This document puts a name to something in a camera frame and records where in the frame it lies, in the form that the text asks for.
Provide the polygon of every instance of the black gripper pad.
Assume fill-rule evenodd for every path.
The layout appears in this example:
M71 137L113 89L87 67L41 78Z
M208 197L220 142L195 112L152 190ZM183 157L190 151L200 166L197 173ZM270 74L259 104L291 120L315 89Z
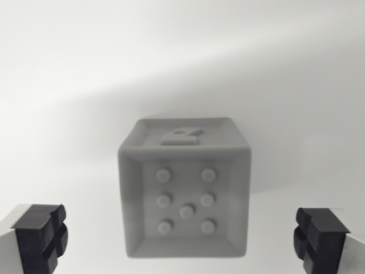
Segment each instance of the black gripper pad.
M32 205L14 224L24 274L52 274L66 250L63 205Z
M336 274L349 230L328 208L300 208L294 249L307 274Z

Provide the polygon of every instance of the raised dot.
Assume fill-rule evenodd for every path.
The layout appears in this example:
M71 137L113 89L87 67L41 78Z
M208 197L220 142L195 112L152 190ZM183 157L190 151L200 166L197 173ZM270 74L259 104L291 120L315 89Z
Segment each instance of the raised dot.
M167 194L162 194L157 197L156 203L159 207L167 208L171 204L171 197Z
M191 205L185 205L180 208L180 216L183 219L190 219L194 215L194 208Z
M204 194L201 198L200 198L200 203L204 206L204 207L211 207L214 204L214 196L210 193Z
M216 230L216 224L211 220L203 221L201 230L205 234L212 234Z
M201 178L205 182L212 182L216 179L216 172L211 168L206 168L201 172Z
M156 179L161 183L167 183L171 179L171 173L166 168L163 168L157 171Z
M172 223L170 221L162 221L157 228L160 234L168 234L172 230Z

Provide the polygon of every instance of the cube top face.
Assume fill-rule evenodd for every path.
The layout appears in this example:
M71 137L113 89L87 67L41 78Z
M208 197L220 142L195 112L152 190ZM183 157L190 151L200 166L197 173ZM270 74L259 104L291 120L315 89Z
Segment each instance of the cube top face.
M125 140L127 147L248 146L230 118L142 119Z
M250 165L228 118L139 121L119 150L127 254L243 256Z

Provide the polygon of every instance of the gray cube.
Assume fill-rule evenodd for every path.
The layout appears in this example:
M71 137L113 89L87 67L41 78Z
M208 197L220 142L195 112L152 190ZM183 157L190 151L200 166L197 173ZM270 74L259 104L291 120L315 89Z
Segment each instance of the gray cube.
M118 158L128 256L246 253L251 149L231 119L142 119Z

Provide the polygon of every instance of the white backdrop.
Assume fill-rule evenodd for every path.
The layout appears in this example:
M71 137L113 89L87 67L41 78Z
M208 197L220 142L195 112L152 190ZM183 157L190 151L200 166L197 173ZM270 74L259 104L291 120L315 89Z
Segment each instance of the white backdrop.
M0 218L63 203L57 274L300 274L298 207L364 208L365 3L0 0ZM148 115L230 116L248 253L128 259L116 151Z

